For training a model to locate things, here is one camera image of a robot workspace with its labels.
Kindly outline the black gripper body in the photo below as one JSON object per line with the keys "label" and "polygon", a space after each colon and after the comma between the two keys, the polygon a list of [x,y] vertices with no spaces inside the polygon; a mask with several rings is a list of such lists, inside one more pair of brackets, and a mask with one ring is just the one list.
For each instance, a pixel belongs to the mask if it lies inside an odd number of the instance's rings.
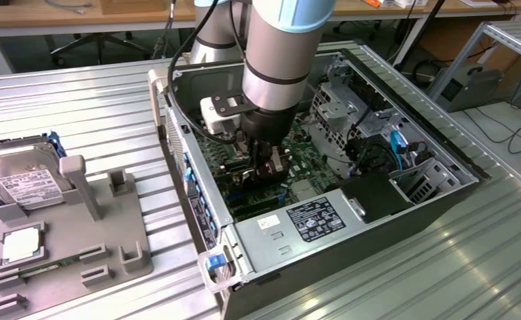
{"label": "black gripper body", "polygon": [[241,114],[240,126],[248,137],[269,145],[280,145],[290,132],[296,108],[269,111],[257,108]]}

